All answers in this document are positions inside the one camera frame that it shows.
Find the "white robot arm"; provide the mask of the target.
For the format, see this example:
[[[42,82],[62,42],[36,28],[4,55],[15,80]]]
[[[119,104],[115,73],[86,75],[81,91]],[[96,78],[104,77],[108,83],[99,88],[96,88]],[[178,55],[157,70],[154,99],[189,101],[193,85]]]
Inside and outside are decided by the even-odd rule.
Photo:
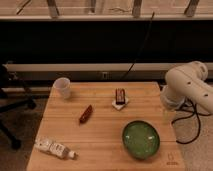
[[[170,69],[165,74],[166,85],[160,94],[162,104],[173,110],[189,99],[213,114],[213,87],[205,83],[207,76],[208,68],[200,61]]]

